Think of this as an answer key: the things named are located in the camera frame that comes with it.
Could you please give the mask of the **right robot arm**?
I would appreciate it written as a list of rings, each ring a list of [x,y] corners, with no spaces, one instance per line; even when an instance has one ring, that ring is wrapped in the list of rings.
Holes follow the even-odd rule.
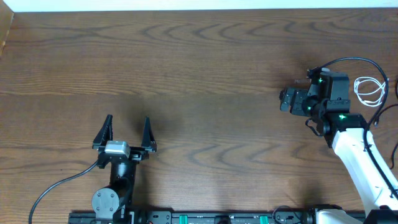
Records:
[[[312,132],[325,139],[349,172],[363,203],[365,223],[397,223],[397,179],[366,130],[364,117],[349,111],[348,75],[323,69],[309,77],[309,89],[280,92],[280,110],[316,124]]]

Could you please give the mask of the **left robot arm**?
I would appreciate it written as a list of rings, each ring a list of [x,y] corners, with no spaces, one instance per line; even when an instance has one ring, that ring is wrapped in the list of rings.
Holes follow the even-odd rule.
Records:
[[[128,217],[136,176],[140,161],[157,151],[157,144],[145,117],[140,146],[130,146],[126,141],[113,139],[113,116],[107,115],[102,128],[93,140],[92,148],[98,151],[96,166],[104,169],[111,166],[109,184],[97,190],[91,205],[95,212],[92,223],[130,223]]]

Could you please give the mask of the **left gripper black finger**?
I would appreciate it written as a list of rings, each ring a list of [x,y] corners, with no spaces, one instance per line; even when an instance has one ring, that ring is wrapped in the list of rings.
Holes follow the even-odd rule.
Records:
[[[93,140],[93,149],[100,149],[102,147],[105,147],[108,141],[113,140],[112,120],[113,116],[111,114],[108,114],[102,128]]]
[[[157,151],[157,143],[155,141],[150,125],[150,118],[148,116],[146,116],[144,120],[144,130],[142,135],[141,147],[143,147],[148,152]]]

